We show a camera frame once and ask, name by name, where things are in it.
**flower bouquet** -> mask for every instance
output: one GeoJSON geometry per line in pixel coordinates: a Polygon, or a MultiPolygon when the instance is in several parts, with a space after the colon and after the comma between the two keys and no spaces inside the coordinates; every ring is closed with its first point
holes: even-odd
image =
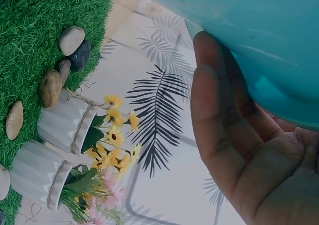
{"type": "Polygon", "coordinates": [[[124,119],[117,110],[122,105],[118,97],[105,96],[104,102],[109,107],[103,108],[105,114],[94,117],[81,150],[92,159],[91,168],[83,164],[73,168],[60,196],[79,224],[103,225],[109,220],[123,224],[123,214],[117,210],[125,191],[120,180],[137,162],[141,150],[141,144],[130,150],[122,148],[121,128],[129,125],[131,133],[138,129],[134,111],[124,119]]]}

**hand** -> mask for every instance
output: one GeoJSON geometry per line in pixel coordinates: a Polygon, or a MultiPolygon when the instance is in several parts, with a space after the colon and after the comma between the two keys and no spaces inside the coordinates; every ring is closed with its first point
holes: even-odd
{"type": "Polygon", "coordinates": [[[251,225],[319,224],[319,133],[276,122],[250,98],[229,49],[194,39],[191,113],[201,158],[251,225]]]}

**yellow flower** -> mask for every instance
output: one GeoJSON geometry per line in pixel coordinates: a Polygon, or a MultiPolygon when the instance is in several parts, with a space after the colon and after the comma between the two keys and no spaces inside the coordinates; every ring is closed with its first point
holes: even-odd
{"type": "Polygon", "coordinates": [[[140,143],[136,144],[134,148],[130,151],[131,154],[131,163],[134,164],[140,158],[142,145],[140,143]]]}
{"type": "Polygon", "coordinates": [[[104,103],[108,103],[113,108],[120,108],[122,106],[121,99],[113,94],[104,96],[104,103]]]}
{"type": "Polygon", "coordinates": [[[124,123],[124,119],[121,117],[121,113],[116,108],[111,108],[107,110],[105,116],[105,122],[112,122],[114,125],[122,125],[124,123]]]}
{"type": "Polygon", "coordinates": [[[114,150],[110,151],[107,154],[107,157],[109,159],[109,165],[108,166],[117,166],[119,163],[119,157],[121,155],[121,149],[120,148],[115,148],[114,150]]]}
{"type": "Polygon", "coordinates": [[[91,159],[101,158],[101,156],[103,156],[104,153],[105,153],[104,147],[100,143],[96,144],[96,149],[91,148],[85,151],[85,154],[91,159]]]}
{"type": "Polygon", "coordinates": [[[131,163],[131,158],[129,155],[125,154],[119,164],[114,166],[118,170],[118,180],[123,178],[123,175],[127,172],[131,163]]]}
{"type": "Polygon", "coordinates": [[[98,171],[105,169],[109,165],[110,160],[107,157],[95,158],[91,167],[96,168],[98,171]]]}
{"type": "Polygon", "coordinates": [[[113,145],[114,147],[119,147],[123,145],[124,138],[123,134],[121,134],[121,131],[119,130],[119,127],[116,125],[112,125],[109,129],[109,134],[106,134],[106,142],[110,145],[113,145]]]}
{"type": "Polygon", "coordinates": [[[87,204],[89,204],[91,199],[92,199],[92,195],[90,193],[84,193],[84,194],[82,194],[82,197],[86,201],[87,204]]]}
{"type": "Polygon", "coordinates": [[[139,125],[139,118],[135,115],[134,110],[130,112],[129,118],[126,123],[131,125],[131,131],[137,131],[139,125]]]}
{"type": "Polygon", "coordinates": [[[159,4],[151,1],[151,2],[146,3],[146,7],[145,7],[144,11],[145,11],[146,15],[148,15],[152,18],[155,18],[155,17],[159,16],[160,13],[163,12],[163,8],[159,4]]]}

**pink flower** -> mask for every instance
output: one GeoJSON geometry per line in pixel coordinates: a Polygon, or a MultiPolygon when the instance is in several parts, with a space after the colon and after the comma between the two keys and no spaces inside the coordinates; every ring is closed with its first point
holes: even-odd
{"type": "Polygon", "coordinates": [[[94,225],[105,225],[106,220],[107,218],[102,212],[97,212],[97,217],[94,219],[94,225]]]}
{"type": "Polygon", "coordinates": [[[90,220],[94,220],[97,217],[96,198],[95,197],[92,197],[90,204],[89,204],[89,217],[90,217],[90,220]]]}
{"type": "Polygon", "coordinates": [[[109,192],[112,192],[113,188],[115,187],[116,184],[116,177],[107,169],[102,171],[102,178],[104,182],[104,186],[109,192]]]}
{"type": "Polygon", "coordinates": [[[99,199],[98,203],[102,210],[112,210],[118,208],[122,204],[124,196],[124,189],[117,185],[113,187],[112,194],[106,196],[105,198],[99,199]]]}
{"type": "Polygon", "coordinates": [[[117,206],[117,200],[113,195],[108,195],[105,198],[99,199],[99,205],[102,210],[112,210],[117,206]]]}

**palm leaf print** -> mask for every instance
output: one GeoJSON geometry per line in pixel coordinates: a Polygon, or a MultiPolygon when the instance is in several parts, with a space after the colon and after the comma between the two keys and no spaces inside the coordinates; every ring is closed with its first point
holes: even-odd
{"type": "Polygon", "coordinates": [[[150,178],[155,174],[155,168],[168,168],[168,157],[172,156],[167,144],[179,145],[179,134],[182,127],[179,125],[182,110],[173,96],[186,97],[180,76],[167,73],[155,65],[153,72],[147,72],[150,79],[139,79],[133,84],[135,87],[127,92],[126,98],[133,99],[130,104],[138,105],[134,111],[140,118],[139,130],[132,136],[131,142],[140,142],[143,146],[141,162],[144,158],[143,169],[150,169],[150,178]]]}
{"type": "Polygon", "coordinates": [[[107,56],[109,54],[113,53],[113,50],[116,49],[117,44],[114,42],[114,40],[110,40],[102,49],[101,49],[101,59],[107,59],[107,56]]]}
{"type": "Polygon", "coordinates": [[[224,202],[225,196],[220,191],[217,184],[215,183],[215,181],[212,178],[205,179],[205,181],[206,181],[206,183],[204,183],[205,187],[203,188],[204,190],[207,190],[205,195],[210,194],[208,201],[217,206],[215,220],[214,220],[214,225],[217,225],[219,215],[221,212],[221,206],[224,202]]]}
{"type": "Polygon", "coordinates": [[[160,15],[153,20],[153,23],[155,25],[153,28],[156,28],[154,34],[158,34],[165,41],[170,41],[187,49],[193,49],[193,43],[183,18],[178,15],[160,15]]]}
{"type": "Polygon", "coordinates": [[[189,98],[194,69],[183,59],[183,55],[159,35],[153,34],[150,38],[139,37],[137,39],[142,41],[141,51],[147,52],[147,58],[151,62],[156,63],[162,70],[167,70],[168,73],[181,76],[183,83],[187,85],[183,91],[189,98]]]}
{"type": "Polygon", "coordinates": [[[159,222],[168,222],[169,220],[161,220],[163,214],[150,216],[150,209],[146,209],[145,205],[140,207],[136,206],[136,203],[131,204],[131,208],[137,215],[131,215],[127,213],[124,218],[125,225],[156,225],[159,222]],[[145,219],[144,217],[151,218],[154,222],[145,219]]]}

